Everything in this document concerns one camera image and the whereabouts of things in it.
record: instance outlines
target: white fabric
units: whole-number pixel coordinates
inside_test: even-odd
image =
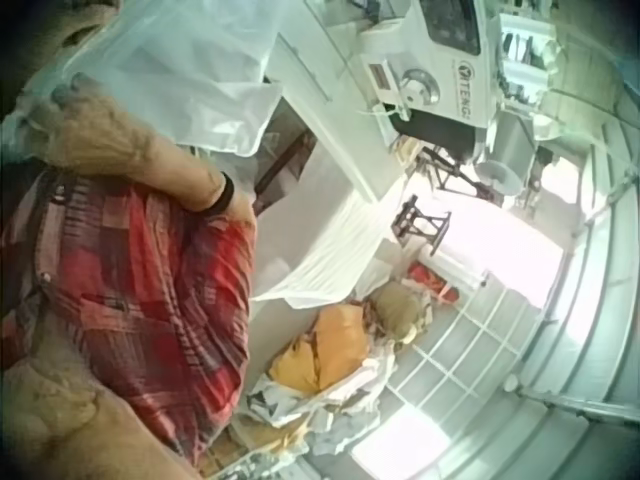
[[[296,189],[258,218],[253,300],[308,308],[347,297],[391,228],[402,184],[367,203],[318,145]]]

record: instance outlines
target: white plastic bag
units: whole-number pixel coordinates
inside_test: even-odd
[[[174,142],[251,156],[281,98],[263,77],[288,1],[126,1],[28,88],[48,95],[82,71]]]

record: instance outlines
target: red object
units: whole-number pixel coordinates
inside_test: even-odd
[[[195,463],[240,394],[255,227],[113,179],[64,193],[63,179],[47,169],[4,224],[2,369],[29,352],[46,297],[98,380]]]
[[[429,290],[438,295],[447,303],[455,303],[460,298],[460,293],[455,287],[449,287],[444,295],[442,295],[442,292],[447,285],[447,281],[440,275],[435,273],[433,270],[425,267],[418,261],[411,264],[408,274],[409,278],[425,285]]]

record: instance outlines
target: person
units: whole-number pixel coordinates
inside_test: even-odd
[[[256,223],[223,173],[78,74],[3,166],[2,433],[30,478],[199,478],[248,361]]]

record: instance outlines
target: bracelet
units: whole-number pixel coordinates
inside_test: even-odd
[[[229,178],[229,175],[222,172],[222,176],[225,179],[224,190],[222,190],[222,193],[220,194],[216,202],[202,212],[206,215],[220,215],[221,213],[225,212],[227,208],[229,208],[229,204],[231,203],[233,194],[236,191],[236,187],[233,185],[233,180]]]

